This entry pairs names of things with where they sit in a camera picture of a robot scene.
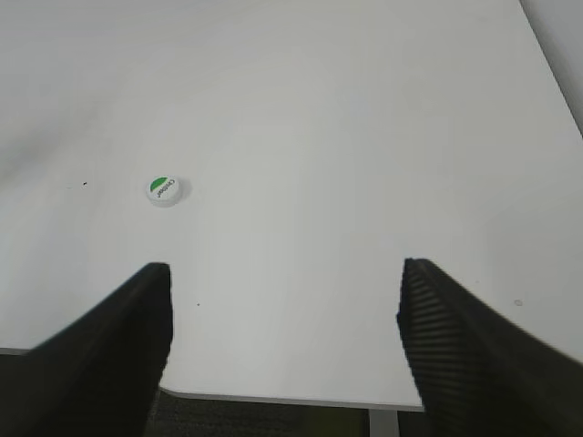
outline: white bottle cap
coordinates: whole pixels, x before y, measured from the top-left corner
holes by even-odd
[[[160,176],[152,180],[147,188],[149,201],[157,207],[171,207],[180,200],[180,181],[173,176]]]

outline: white table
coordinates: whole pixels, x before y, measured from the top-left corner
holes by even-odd
[[[413,256],[583,360],[583,142],[518,2],[0,10],[1,348],[166,261],[167,390],[413,408]]]

